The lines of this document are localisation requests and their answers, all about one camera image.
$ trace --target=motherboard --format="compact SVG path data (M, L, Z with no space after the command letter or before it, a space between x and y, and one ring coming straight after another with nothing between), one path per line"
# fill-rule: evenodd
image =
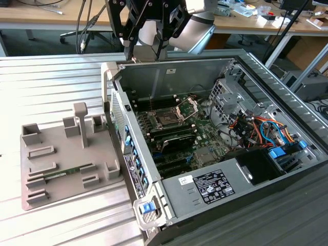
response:
M146 100L135 107L138 124L163 178L218 163L229 151L206 110L190 95Z

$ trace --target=warning label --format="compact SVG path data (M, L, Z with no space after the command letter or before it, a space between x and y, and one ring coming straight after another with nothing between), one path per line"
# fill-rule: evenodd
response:
M195 177L194 182L207 204L235 194L221 169Z

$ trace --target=aluminum platform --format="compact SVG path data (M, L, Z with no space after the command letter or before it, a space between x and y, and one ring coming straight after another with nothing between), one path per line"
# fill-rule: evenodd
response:
M0 60L0 244L143 245L124 181L38 209L21 208L21 125L62 125L72 105L101 108L100 65L122 54Z
M27 212L20 202L21 125L61 125L79 101L89 115L100 113L100 64L120 59L121 53L0 60L1 245L144 244L124 181ZM167 245L328 245L328 165Z

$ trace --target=chip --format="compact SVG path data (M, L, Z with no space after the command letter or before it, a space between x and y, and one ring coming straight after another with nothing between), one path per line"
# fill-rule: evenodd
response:
M214 156L210 152L208 147L203 147L195 151L197 158L199 159L201 164L206 164L212 161L215 161Z
M162 124L162 126L179 123L175 113L171 111L157 112L156 119L158 123Z

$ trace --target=green circuit board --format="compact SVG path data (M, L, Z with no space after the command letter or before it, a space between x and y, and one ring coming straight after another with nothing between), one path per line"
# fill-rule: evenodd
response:
M186 98L187 96L185 95L180 96L179 99L183 101ZM184 118L195 111L188 101L180 105L179 109ZM229 151L229 146L218 135L217 129L215 129L206 116L204 108L197 104L197 109L198 112L183 122L178 121L173 108L136 113L141 131L152 153L154 162L159 173L164 178L218 163L222 160L226 152ZM195 125L196 132L192 133L196 135L195 141L192 146L177 152L162 154L160 146L163 139L157 142L147 138L147 133L149 132L160 132L163 129L175 129L178 126L190 125ZM175 137L175 135L168 134L168 137L164 139L172 137Z

